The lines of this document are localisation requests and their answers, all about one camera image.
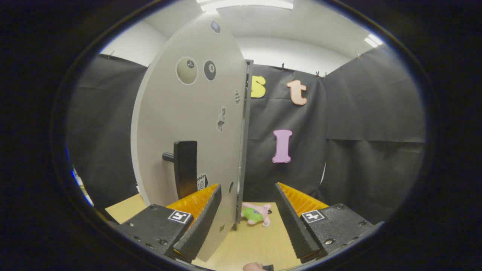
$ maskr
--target white wall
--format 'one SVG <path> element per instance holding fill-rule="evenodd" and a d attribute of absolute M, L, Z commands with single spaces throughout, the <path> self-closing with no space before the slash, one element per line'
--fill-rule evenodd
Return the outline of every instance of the white wall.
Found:
<path fill-rule="evenodd" d="M 351 59 L 334 51 L 299 41 L 269 37 L 235 37 L 245 59 L 255 64 L 284 67 L 321 76 L 339 68 Z M 112 54 L 149 66 L 167 38 L 141 21 L 109 43 L 102 54 Z"/>
<path fill-rule="evenodd" d="M 245 59 L 255 64 L 284 67 L 321 76 L 351 59 L 331 50 L 299 41 L 268 37 L 236 37 Z"/>
<path fill-rule="evenodd" d="M 101 54 L 111 54 L 149 66 L 167 39 L 144 21 L 133 25 L 111 41 Z"/>

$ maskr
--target black backdrop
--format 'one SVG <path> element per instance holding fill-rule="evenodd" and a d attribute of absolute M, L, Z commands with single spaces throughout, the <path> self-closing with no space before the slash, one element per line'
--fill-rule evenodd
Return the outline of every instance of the black backdrop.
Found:
<path fill-rule="evenodd" d="M 266 79 L 266 93 L 251 99 L 243 200 L 273 202 L 276 182 L 316 193 L 326 152 L 326 94 L 321 78 L 263 65 L 254 65 L 253 75 Z M 302 96 L 308 101 L 302 106 L 291 101 L 286 84 L 293 80 L 306 86 Z M 289 163 L 271 161 L 276 150 L 273 131 L 278 129 L 293 132 Z"/>
<path fill-rule="evenodd" d="M 414 184 L 425 142 L 420 91 L 397 53 L 382 45 L 330 73 L 326 170 L 318 198 L 386 220 Z"/>
<path fill-rule="evenodd" d="M 99 55 L 72 98 L 69 154 L 102 211 L 137 193 L 130 125 L 146 69 Z M 345 203 L 372 223 L 385 220 L 415 181 L 425 133 L 416 83 L 396 53 L 379 46 L 326 78 L 263 65 L 253 75 L 266 79 L 266 93 L 251 99 L 243 200 L 274 201 L 279 181 L 327 204 Z M 307 87 L 305 105 L 291 101 L 293 80 Z M 289 163 L 271 160 L 277 129 L 293 132 Z"/>
<path fill-rule="evenodd" d="M 83 72 L 68 109 L 70 161 L 104 215 L 106 207 L 137 194 L 131 119 L 146 70 L 143 65 L 100 54 Z"/>

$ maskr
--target wooden table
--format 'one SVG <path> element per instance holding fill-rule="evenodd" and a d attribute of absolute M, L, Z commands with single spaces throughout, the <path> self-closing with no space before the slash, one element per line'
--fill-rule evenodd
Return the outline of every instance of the wooden table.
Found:
<path fill-rule="evenodd" d="M 269 215 L 271 225 L 263 227 L 262 222 L 249 225 L 244 218 L 237 224 L 237 230 L 230 230 L 220 246 L 204 262 L 198 258 L 192 264 L 218 271 L 241 271 L 250 262 L 274 265 L 275 270 L 284 270 L 300 264 L 283 225 L 275 203 L 271 203 Z M 142 211 L 146 205 L 140 194 L 106 208 L 118 222 L 123 223 Z"/>

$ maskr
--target stuffed toy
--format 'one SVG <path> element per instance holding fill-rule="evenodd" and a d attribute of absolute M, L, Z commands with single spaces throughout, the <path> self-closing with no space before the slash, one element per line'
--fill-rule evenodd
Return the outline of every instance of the stuffed toy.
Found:
<path fill-rule="evenodd" d="M 257 206 L 251 203 L 242 203 L 244 210 L 241 211 L 241 217 L 248 219 L 248 224 L 254 225 L 259 221 L 263 221 L 263 227 L 267 227 L 271 224 L 268 217 L 268 211 L 271 209 L 271 204 L 265 204 L 263 206 Z"/>

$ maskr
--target door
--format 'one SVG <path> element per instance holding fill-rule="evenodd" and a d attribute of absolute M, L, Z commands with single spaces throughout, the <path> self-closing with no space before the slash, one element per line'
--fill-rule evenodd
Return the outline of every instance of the door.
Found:
<path fill-rule="evenodd" d="M 197 174 L 221 186 L 222 200 L 198 258 L 207 260 L 236 218 L 246 61 L 217 12 L 177 31 L 151 63 L 134 105 L 131 149 L 147 205 L 176 200 L 175 141 L 197 141 Z"/>

